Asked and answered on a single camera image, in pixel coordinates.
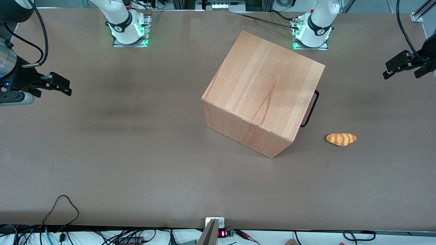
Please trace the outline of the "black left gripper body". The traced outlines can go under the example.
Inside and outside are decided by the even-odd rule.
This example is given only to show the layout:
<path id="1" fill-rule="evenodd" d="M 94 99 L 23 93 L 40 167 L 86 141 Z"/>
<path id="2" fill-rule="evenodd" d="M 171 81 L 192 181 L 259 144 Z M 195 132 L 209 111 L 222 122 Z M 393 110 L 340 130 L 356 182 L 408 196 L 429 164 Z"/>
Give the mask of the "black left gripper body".
<path id="1" fill-rule="evenodd" d="M 412 53 L 409 53 L 408 62 L 412 68 L 417 68 L 414 71 L 416 79 L 425 76 L 428 73 L 433 73 L 435 76 L 435 62 L 436 62 L 436 33 L 428 37 L 418 51 L 415 50 L 410 40 L 408 44 L 411 45 Z"/>

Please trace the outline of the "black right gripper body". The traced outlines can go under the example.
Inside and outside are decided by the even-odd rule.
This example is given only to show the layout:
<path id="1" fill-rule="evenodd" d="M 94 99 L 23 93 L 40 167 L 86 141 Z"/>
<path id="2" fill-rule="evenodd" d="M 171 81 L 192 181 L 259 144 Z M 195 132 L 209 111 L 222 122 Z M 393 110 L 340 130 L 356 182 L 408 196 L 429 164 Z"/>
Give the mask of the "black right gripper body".
<path id="1" fill-rule="evenodd" d="M 42 96 L 41 89 L 52 90 L 52 87 L 42 79 L 42 74 L 35 68 L 22 68 L 29 62 L 22 58 L 17 58 L 17 63 L 9 74 L 1 78 L 1 89 L 7 91 L 23 91 L 30 93 L 34 97 Z"/>

